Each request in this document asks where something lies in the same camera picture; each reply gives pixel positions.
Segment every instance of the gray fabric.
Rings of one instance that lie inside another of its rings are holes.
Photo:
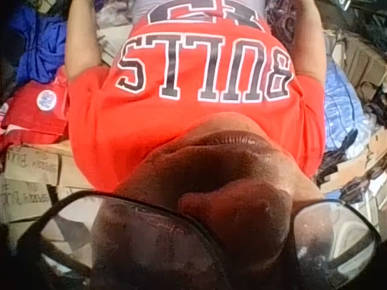
[[[168,1],[170,0],[135,0],[132,12],[133,23],[137,23],[142,16],[144,16],[155,6]],[[237,2],[243,3],[256,10],[261,16],[265,15],[265,0],[239,0]]]

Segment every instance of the person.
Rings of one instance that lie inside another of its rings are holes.
[[[292,212],[322,199],[322,23],[294,0],[290,53],[260,0],[137,0],[111,68],[92,0],[73,0],[65,66],[69,135],[96,188],[191,216],[241,280],[278,264]]]

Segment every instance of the skin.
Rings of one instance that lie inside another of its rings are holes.
[[[313,0],[294,2],[296,73],[324,84],[319,12]],[[69,81],[100,63],[92,1],[73,0],[65,59]],[[115,193],[201,222],[231,260],[239,289],[286,268],[281,253],[291,214],[323,198],[287,152],[253,120],[236,113],[211,115],[155,149]]]
[[[213,115],[154,150],[115,193],[195,218],[220,240],[238,275],[262,277],[279,261],[292,212],[323,198],[262,135],[243,115]]]

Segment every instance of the black eyeglass frame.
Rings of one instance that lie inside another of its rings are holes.
[[[125,202],[130,202],[135,205],[139,205],[142,207],[151,208],[152,210],[155,210],[159,213],[165,214],[167,216],[172,216],[174,218],[180,218],[184,222],[190,224],[191,226],[195,227],[195,229],[200,233],[202,242],[207,243],[207,249],[212,250],[212,256],[216,258],[216,265],[221,269],[221,275],[222,279],[229,281],[229,278],[231,275],[230,273],[230,264],[227,261],[224,253],[220,249],[219,243],[216,242],[216,238],[214,238],[213,234],[207,230],[201,223],[197,222],[195,219],[192,219],[189,216],[186,216],[184,214],[178,213],[176,211],[170,210],[168,208],[159,207],[156,205],[148,204],[146,202],[134,200],[131,198],[122,197],[119,195],[113,195],[110,193],[104,193],[104,192],[97,192],[97,191],[90,191],[85,190],[77,193],[73,193],[72,195],[69,195],[68,197],[60,200],[59,202],[55,203],[49,210],[47,210],[35,223],[33,223],[27,231],[22,235],[22,237],[18,241],[18,247],[17,247],[17,257],[18,260],[24,264],[27,268],[33,269],[35,268],[35,271],[32,271],[29,273],[29,278],[32,280],[35,280],[35,282],[44,280],[44,277],[42,277],[42,274],[39,273],[39,269],[36,268],[37,261],[41,258],[41,248],[42,245],[47,245],[44,241],[42,241],[41,238],[41,232],[49,223],[50,220],[52,220],[53,217],[55,217],[57,214],[60,213],[65,207],[69,206],[73,202],[82,199],[82,198],[92,198],[92,197],[100,197],[100,198],[113,198],[118,199]],[[285,246],[285,249],[287,249],[289,255],[289,259],[296,265],[294,267],[294,271],[296,271],[296,277],[297,277],[297,284],[298,287],[301,289],[306,289],[304,287],[304,281],[300,278],[302,276],[301,269],[299,266],[299,261],[297,259],[297,252],[296,252],[296,241],[294,236],[294,221],[297,217],[297,215],[305,210],[308,207],[312,207],[317,204],[340,204],[350,210],[354,215],[356,215],[359,220],[361,220],[370,230],[370,233],[372,234],[375,243],[376,243],[376,250],[373,253],[373,258],[375,258],[375,255],[377,254],[377,249],[379,245],[381,244],[381,237],[377,230],[373,227],[373,225],[364,217],[362,216],[357,210],[352,208],[352,206],[346,204],[343,201],[337,200],[337,199],[322,199],[319,201],[314,201],[310,204],[307,204],[303,207],[301,207],[299,210],[294,212],[291,217],[291,224],[290,224],[290,231],[287,239],[287,243]],[[74,261],[67,260],[64,256],[62,256],[64,259],[64,265],[76,267],[79,269],[83,274],[86,274],[89,272],[89,269],[83,264],[77,265]],[[224,289],[232,289],[232,287],[229,285],[229,283],[226,283],[226,286]]]

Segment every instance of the bulls t-shirt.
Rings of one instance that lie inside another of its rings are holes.
[[[88,69],[69,84],[69,95],[76,163],[106,192],[150,151],[220,112],[255,120],[307,176],[324,152],[323,86],[296,76],[265,21],[231,0],[154,8],[112,67]]]

